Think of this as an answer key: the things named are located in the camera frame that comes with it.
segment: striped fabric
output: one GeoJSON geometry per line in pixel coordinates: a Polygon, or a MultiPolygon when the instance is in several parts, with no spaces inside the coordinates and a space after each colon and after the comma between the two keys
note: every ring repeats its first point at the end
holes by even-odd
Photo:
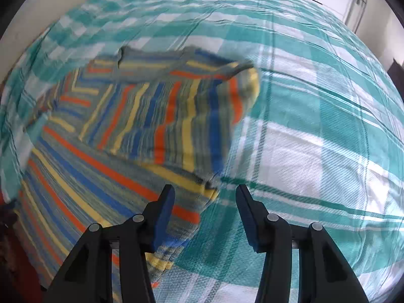
{"type": "MultiPolygon", "coordinates": [[[[321,222],[369,299],[383,300],[404,270],[404,105],[369,49],[304,0],[88,0],[69,11],[28,48],[5,85],[5,202],[17,197],[47,121],[44,114],[26,127],[39,97],[68,72],[124,45],[148,52],[196,45],[260,70],[260,93],[234,130],[219,197],[163,274],[159,302],[253,301],[263,257],[247,245],[236,210],[241,182],[289,222],[321,222]]],[[[29,230],[20,232],[22,241],[40,242],[24,213],[22,220],[29,230]]],[[[36,267],[46,277],[44,265],[36,267]]]]}
{"type": "MultiPolygon", "coordinates": [[[[258,92],[251,63],[193,47],[158,54],[125,47],[46,92],[32,121],[50,117],[28,161],[19,210],[20,234],[31,237],[28,251],[47,252],[31,256],[46,270],[42,283],[50,284],[91,223],[120,224],[172,183],[167,236],[147,254],[151,280],[158,280],[217,197],[212,182],[258,92]]],[[[119,292],[118,256],[113,277],[119,292]]]]}

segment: plaid bedsheet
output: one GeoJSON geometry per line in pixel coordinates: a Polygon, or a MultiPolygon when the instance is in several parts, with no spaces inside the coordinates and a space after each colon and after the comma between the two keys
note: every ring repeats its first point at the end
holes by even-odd
{"type": "Polygon", "coordinates": [[[196,45],[247,58],[261,71],[219,197],[163,274],[159,302],[253,301],[263,256],[247,244],[234,200],[238,183],[289,222],[321,222],[369,299],[385,298],[404,265],[403,102],[368,48],[304,0],[88,0],[69,11],[27,49],[5,85],[4,202],[17,197],[46,121],[25,127],[36,100],[68,71],[124,44],[145,51],[196,45]]]}

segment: silver screw head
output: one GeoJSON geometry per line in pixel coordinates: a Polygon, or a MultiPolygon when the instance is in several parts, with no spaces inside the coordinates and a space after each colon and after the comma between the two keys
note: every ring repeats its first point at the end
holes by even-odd
{"type": "Polygon", "coordinates": [[[267,215],[268,221],[276,222],[279,220],[279,216],[277,216],[275,213],[270,213],[267,215]]]}
{"type": "Polygon", "coordinates": [[[133,216],[132,220],[133,222],[142,222],[145,219],[143,214],[136,214],[133,216]]]}
{"type": "Polygon", "coordinates": [[[93,223],[88,228],[91,232],[96,232],[100,229],[100,225],[98,223],[93,223]]]}
{"type": "Polygon", "coordinates": [[[321,229],[323,229],[323,226],[318,222],[314,222],[312,224],[312,227],[313,227],[314,230],[317,230],[317,231],[320,231],[321,229]]]}

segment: green and white plaid cloth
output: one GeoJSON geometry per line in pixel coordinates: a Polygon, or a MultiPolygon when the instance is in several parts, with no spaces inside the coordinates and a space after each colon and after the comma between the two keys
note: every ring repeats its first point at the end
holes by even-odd
{"type": "MultiPolygon", "coordinates": [[[[321,222],[373,302],[404,270],[404,105],[369,49],[304,0],[88,0],[24,53],[0,107],[4,202],[17,197],[47,116],[36,100],[68,71],[123,45],[196,45],[261,71],[257,102],[237,126],[218,199],[155,289],[158,302],[252,302],[263,266],[235,204],[237,184],[293,224],[321,222]]],[[[291,300],[298,288],[294,254],[291,300]]]]}

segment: metal pin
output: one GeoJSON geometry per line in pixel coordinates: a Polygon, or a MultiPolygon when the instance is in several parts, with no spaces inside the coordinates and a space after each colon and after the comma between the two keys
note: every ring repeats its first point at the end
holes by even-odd
{"type": "Polygon", "coordinates": [[[276,222],[279,220],[279,216],[277,216],[274,213],[270,213],[267,215],[267,219],[268,219],[268,221],[276,222]]]}
{"type": "Polygon", "coordinates": [[[133,216],[132,220],[133,222],[142,222],[145,219],[143,214],[136,214],[133,216]]]}
{"type": "Polygon", "coordinates": [[[98,223],[93,223],[90,225],[88,228],[91,232],[96,232],[98,229],[100,229],[100,225],[98,223]]]}
{"type": "Polygon", "coordinates": [[[313,227],[314,230],[317,230],[317,231],[320,231],[321,229],[323,229],[323,226],[318,222],[314,222],[312,224],[312,227],[313,227]]]}

